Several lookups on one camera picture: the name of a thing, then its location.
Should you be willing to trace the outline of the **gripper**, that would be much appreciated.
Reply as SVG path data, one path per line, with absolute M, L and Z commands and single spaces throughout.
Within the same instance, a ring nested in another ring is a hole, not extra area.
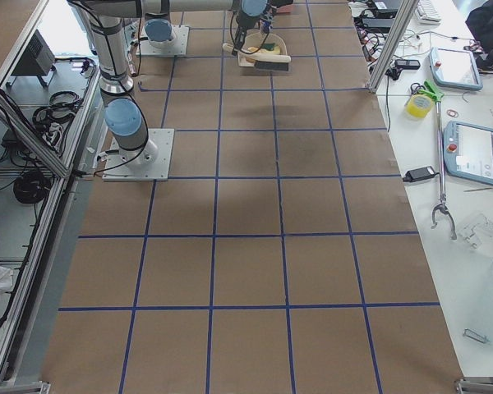
M 238 25 L 233 36 L 233 52 L 240 52 L 245 44 L 247 32 L 250 29 L 248 25 Z

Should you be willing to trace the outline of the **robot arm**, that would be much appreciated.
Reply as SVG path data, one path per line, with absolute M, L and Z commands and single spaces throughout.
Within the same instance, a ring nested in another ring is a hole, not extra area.
M 120 97 L 129 94 L 133 81 L 127 62 L 127 46 L 122 32 L 124 18 L 141 19 L 147 14 L 166 16 L 172 11 L 235 11 L 237 30 L 233 36 L 233 54 L 242 50 L 247 33 L 264 19 L 273 6 L 270 1 L 70 1 L 70 6 L 83 11 L 90 26 L 90 41 L 99 59 L 104 94 Z
M 149 41 L 168 42 L 174 40 L 171 22 L 165 19 L 150 19 L 144 26 Z

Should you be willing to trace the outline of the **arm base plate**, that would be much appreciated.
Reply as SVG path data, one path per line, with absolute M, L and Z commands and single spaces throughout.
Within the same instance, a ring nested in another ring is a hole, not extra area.
M 185 57 L 190 28 L 187 25 L 171 25 L 167 39 L 149 39 L 145 28 L 142 29 L 137 44 L 139 57 Z
M 102 172 L 104 181 L 166 181 L 171 163 L 174 129 L 150 128 L 144 151 L 120 150 L 116 139 L 111 140 L 110 149 L 117 152 L 109 155 L 107 169 Z

